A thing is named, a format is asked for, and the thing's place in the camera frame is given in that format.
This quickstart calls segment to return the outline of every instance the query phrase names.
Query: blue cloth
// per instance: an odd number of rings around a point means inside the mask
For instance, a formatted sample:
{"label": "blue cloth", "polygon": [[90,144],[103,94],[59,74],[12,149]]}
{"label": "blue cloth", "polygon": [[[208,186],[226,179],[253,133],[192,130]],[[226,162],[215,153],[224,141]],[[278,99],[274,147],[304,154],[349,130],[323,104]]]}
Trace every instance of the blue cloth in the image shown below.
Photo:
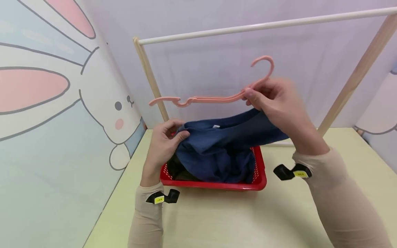
{"label": "blue cloth", "polygon": [[252,183],[255,158],[250,147],[288,138],[256,109],[187,122],[178,132],[183,130],[190,136],[179,144],[176,155],[190,174],[205,182]]}

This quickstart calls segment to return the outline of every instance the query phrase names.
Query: rabbit eye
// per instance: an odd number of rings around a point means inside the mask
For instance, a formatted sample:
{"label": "rabbit eye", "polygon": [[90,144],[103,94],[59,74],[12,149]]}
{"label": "rabbit eye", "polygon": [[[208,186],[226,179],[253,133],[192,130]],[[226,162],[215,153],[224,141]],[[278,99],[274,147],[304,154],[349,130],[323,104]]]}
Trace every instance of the rabbit eye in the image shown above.
{"label": "rabbit eye", "polygon": [[114,107],[116,108],[116,110],[121,110],[121,108],[122,108],[122,105],[121,105],[121,102],[116,102],[115,104],[114,104]]}

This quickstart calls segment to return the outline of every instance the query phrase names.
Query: yellow label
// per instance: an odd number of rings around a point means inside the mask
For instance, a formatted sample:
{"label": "yellow label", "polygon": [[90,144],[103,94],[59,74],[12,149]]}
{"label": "yellow label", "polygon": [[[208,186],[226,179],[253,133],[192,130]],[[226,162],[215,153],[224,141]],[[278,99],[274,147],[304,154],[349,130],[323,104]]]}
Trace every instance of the yellow label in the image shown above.
{"label": "yellow label", "polygon": [[307,178],[309,177],[305,171],[294,171],[296,177]]}
{"label": "yellow label", "polygon": [[159,196],[154,199],[154,204],[159,204],[164,202],[164,196]]}

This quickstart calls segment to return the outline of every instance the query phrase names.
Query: sleeve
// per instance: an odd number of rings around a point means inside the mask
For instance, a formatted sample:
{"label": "sleeve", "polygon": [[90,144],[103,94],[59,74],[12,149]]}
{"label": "sleeve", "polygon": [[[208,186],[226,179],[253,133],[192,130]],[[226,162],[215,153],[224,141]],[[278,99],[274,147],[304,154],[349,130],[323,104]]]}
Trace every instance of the sleeve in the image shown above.
{"label": "sleeve", "polygon": [[161,248],[163,237],[162,203],[152,204],[146,200],[153,193],[164,192],[160,182],[152,187],[141,187],[135,194],[135,213],[128,238],[128,248]]}
{"label": "sleeve", "polygon": [[294,153],[293,159],[312,172],[305,181],[335,248],[392,247],[379,215],[348,175],[336,150],[320,156]]}

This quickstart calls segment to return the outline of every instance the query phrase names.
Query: table surface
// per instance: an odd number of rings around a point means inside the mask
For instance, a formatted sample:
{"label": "table surface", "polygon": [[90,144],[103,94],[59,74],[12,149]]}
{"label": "table surface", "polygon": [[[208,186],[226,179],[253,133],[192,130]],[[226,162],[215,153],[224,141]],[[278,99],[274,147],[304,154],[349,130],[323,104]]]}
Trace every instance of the table surface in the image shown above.
{"label": "table surface", "polygon": [[[125,248],[152,131],[147,130],[84,248]],[[325,140],[373,203],[397,247],[397,175],[351,128],[330,129]],[[273,169],[293,167],[293,147],[263,146],[267,186],[260,192],[178,188],[164,204],[164,248],[332,247],[307,184],[280,181]]]}

